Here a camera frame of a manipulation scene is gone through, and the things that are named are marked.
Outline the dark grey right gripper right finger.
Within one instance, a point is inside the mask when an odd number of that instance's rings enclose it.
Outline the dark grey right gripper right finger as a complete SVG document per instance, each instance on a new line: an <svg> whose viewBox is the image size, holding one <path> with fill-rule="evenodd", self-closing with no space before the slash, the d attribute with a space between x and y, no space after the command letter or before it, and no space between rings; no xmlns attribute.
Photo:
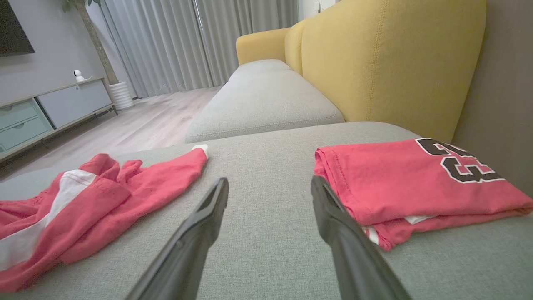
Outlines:
<svg viewBox="0 0 533 300"><path fill-rule="evenodd" d="M409 300L411 296L324 177L311 193L321 238L331 247L343 300Z"/></svg>

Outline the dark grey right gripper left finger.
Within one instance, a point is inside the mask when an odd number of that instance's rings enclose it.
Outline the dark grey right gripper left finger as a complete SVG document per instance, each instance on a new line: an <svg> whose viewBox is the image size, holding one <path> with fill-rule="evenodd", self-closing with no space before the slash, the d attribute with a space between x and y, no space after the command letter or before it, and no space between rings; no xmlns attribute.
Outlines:
<svg viewBox="0 0 533 300"><path fill-rule="evenodd" d="M219 236L229 183L219 178L127 295L129 300L196 299L209 248Z"/></svg>

